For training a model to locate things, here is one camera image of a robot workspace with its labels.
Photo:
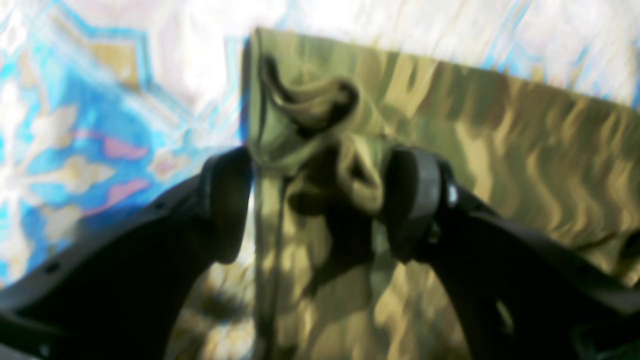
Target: camouflage fabric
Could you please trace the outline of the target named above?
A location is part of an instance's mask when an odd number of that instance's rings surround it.
[[[442,154],[503,216],[638,280],[640,119],[630,108],[268,29],[253,34],[250,58],[257,358],[468,358],[434,272],[396,263],[384,227],[371,226],[395,144]]]

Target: camouflage strap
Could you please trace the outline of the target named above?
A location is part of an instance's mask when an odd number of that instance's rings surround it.
[[[638,114],[430,58],[258,29],[249,146],[257,185],[258,355],[465,359],[430,267],[394,262],[380,210],[391,147],[445,156],[500,214],[634,284]]]

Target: screw hole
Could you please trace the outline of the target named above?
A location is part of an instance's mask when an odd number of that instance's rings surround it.
[[[49,266],[47,266],[44,269],[44,272],[47,274],[53,274],[54,272],[58,271],[58,269],[60,269],[60,263],[53,263]]]

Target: camouflage bag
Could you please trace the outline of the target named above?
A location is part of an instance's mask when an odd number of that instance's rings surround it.
[[[630,108],[431,58],[257,29],[256,358],[466,359],[427,265],[390,256],[390,149],[445,156],[502,216],[639,277],[640,124]]]

